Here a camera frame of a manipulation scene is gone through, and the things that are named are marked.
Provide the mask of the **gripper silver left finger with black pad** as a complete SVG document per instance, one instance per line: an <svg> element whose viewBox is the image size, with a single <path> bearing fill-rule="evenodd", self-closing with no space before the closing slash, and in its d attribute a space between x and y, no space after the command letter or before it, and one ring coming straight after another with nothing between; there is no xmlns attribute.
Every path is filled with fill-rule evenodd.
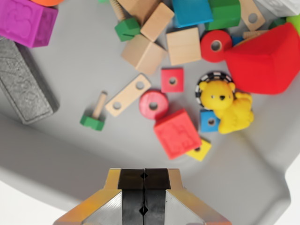
<svg viewBox="0 0 300 225"><path fill-rule="evenodd" d="M55 225L143 225L144 170L110 169L102 189L58 218Z"/></svg>

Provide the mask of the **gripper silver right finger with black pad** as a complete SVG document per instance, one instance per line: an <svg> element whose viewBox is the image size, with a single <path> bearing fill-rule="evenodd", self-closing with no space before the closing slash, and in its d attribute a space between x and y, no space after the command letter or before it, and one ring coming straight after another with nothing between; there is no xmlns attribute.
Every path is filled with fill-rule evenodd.
<svg viewBox="0 0 300 225"><path fill-rule="evenodd" d="M230 225L231 222L183 185L179 169L147 168L144 184L148 191L165 192L166 225Z"/></svg>

